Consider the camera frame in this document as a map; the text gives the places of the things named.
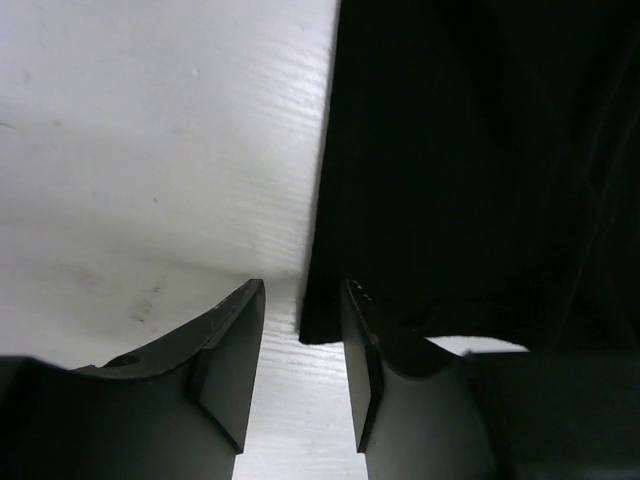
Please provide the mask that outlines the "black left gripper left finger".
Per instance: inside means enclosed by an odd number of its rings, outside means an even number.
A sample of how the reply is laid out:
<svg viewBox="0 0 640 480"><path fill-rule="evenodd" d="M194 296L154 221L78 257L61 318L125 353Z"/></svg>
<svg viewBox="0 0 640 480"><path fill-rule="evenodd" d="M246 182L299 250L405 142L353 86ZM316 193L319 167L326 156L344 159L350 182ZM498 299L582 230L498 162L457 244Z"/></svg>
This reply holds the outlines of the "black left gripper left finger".
<svg viewBox="0 0 640 480"><path fill-rule="evenodd" d="M252 279L96 367L1 360L5 479L229 479L245 445L265 313Z"/></svg>

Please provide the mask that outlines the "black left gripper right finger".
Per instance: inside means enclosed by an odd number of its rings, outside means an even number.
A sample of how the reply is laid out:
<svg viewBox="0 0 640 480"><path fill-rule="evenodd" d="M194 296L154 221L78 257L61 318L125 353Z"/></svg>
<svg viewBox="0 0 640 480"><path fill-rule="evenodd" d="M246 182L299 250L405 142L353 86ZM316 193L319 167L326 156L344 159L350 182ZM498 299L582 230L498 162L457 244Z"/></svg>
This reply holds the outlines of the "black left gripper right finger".
<svg viewBox="0 0 640 480"><path fill-rule="evenodd" d="M341 322L372 479L635 479L639 356L455 355L390 325L353 281Z"/></svg>

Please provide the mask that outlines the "black tank top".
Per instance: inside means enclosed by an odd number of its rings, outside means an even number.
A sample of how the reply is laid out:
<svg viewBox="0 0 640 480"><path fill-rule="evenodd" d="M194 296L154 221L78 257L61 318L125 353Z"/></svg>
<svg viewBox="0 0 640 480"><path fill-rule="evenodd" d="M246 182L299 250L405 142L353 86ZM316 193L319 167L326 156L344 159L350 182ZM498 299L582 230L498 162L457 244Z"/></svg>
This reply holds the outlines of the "black tank top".
<svg viewBox="0 0 640 480"><path fill-rule="evenodd" d="M339 291L427 337L639 345L639 5L345 1L304 344Z"/></svg>

